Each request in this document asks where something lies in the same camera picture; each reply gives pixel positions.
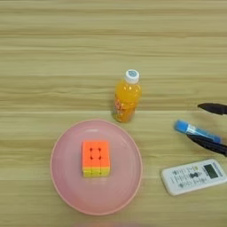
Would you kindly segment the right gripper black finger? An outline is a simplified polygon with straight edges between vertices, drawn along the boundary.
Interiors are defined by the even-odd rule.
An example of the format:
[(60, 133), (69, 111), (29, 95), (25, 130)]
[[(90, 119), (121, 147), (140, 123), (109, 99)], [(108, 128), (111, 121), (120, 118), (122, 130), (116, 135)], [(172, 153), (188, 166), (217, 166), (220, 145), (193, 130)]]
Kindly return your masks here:
[(204, 147), (205, 149), (215, 153), (220, 153), (227, 157), (227, 145), (216, 143), (212, 139), (203, 136), (188, 134), (187, 137), (190, 138), (192, 142)]
[(212, 114), (227, 115), (227, 106), (217, 103), (202, 103), (199, 108)]

